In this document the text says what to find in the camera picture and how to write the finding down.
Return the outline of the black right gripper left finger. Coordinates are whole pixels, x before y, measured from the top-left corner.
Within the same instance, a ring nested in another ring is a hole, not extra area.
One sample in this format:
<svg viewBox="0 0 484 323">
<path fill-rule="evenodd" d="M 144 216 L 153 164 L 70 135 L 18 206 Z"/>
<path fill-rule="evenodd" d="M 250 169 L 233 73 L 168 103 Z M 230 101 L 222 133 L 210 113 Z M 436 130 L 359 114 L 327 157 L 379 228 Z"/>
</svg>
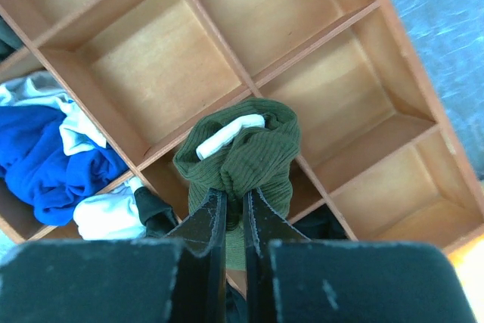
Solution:
<svg viewBox="0 0 484 323">
<path fill-rule="evenodd" d="M 39 240 L 1 262 L 3 322 L 223 322 L 227 196 L 164 238 Z"/>
</svg>

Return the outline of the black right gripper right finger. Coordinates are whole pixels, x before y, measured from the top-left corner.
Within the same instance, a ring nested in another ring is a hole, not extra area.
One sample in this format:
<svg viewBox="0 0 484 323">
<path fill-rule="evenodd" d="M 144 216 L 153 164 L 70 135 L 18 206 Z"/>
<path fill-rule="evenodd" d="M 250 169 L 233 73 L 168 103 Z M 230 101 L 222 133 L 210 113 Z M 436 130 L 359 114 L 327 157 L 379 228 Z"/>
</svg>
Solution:
<svg viewBox="0 0 484 323">
<path fill-rule="evenodd" d="M 244 196 L 251 322 L 473 322 L 447 257 L 411 241 L 311 240 Z"/>
</svg>

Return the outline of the olive green underwear cream waistband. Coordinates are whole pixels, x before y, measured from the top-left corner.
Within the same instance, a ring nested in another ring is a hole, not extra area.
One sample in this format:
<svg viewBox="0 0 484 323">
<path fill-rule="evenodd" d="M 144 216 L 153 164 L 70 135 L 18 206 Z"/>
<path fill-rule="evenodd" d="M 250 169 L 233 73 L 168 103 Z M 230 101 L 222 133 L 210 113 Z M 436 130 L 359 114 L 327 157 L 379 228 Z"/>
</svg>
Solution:
<svg viewBox="0 0 484 323">
<path fill-rule="evenodd" d="M 262 127 L 244 128 L 213 155 L 200 159 L 196 149 L 241 116 L 260 115 Z M 280 216 L 287 217 L 293 186 L 290 164 L 300 151 L 301 131 L 296 113 L 279 101 L 248 98 L 200 119 L 173 163 L 189 183 L 188 210 L 194 213 L 209 189 L 227 194 L 226 266 L 246 268 L 243 197 L 259 188 Z"/>
</svg>

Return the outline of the orange compartment organizer box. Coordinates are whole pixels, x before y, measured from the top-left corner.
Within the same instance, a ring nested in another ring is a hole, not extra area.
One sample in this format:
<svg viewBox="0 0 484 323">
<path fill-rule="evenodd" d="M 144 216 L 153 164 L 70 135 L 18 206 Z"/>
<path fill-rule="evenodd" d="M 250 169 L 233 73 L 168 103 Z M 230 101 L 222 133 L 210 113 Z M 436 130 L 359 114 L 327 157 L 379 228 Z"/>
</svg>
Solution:
<svg viewBox="0 0 484 323">
<path fill-rule="evenodd" d="M 452 253 L 483 193 L 390 0 L 1 0 L 23 47 L 137 176 L 188 215 L 172 156 L 203 116 L 248 97 L 298 116 L 289 220 L 329 207 L 351 240 Z"/>
</svg>

